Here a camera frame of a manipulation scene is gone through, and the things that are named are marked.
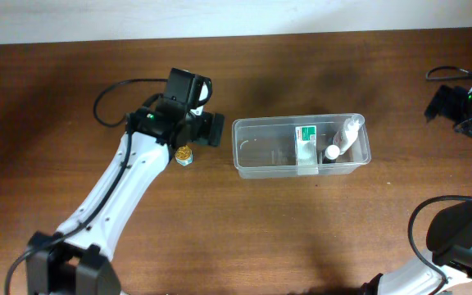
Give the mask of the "gold lid small jar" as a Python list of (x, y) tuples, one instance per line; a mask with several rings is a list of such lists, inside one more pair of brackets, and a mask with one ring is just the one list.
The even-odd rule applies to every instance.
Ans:
[(175, 160), (182, 166), (190, 165), (193, 162), (192, 149), (187, 145), (179, 147), (175, 152)]

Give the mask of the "white green medicine box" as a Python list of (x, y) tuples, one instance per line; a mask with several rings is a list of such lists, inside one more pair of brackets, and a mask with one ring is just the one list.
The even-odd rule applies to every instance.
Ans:
[(295, 152), (297, 174), (300, 176), (316, 175), (318, 173), (318, 155), (315, 125), (295, 128)]

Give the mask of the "dark brown syrup bottle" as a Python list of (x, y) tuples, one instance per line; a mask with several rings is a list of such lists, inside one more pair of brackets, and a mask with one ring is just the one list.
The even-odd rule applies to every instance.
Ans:
[(323, 164), (333, 164), (336, 162), (338, 157), (340, 156), (340, 148), (337, 145), (329, 145), (323, 152), (322, 152), (322, 163)]

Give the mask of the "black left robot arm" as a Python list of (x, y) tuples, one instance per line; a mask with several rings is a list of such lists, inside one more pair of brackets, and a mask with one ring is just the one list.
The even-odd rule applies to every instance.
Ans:
[(225, 118), (203, 107), (209, 78), (173, 68), (165, 89), (126, 114), (125, 133), (102, 177), (52, 235), (35, 233), (11, 265), (26, 264), (29, 294), (121, 295), (112, 260), (122, 231), (151, 182), (188, 143), (220, 145)]

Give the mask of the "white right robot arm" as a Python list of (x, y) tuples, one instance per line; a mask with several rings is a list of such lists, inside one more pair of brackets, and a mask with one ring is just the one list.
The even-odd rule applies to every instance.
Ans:
[[(472, 138), (472, 87), (447, 87), (448, 79), (432, 71), (425, 78), (442, 84), (424, 111), (426, 120), (443, 116), (457, 133)], [(472, 72), (461, 70), (457, 79), (472, 81)], [(428, 205), (445, 201), (454, 204), (432, 219), (426, 248), (420, 251), (413, 236), (415, 219)], [(472, 197), (446, 195), (423, 201), (411, 213), (407, 237), (415, 258), (392, 273), (376, 275), (359, 288), (360, 294), (447, 294), (456, 285), (472, 282)]]

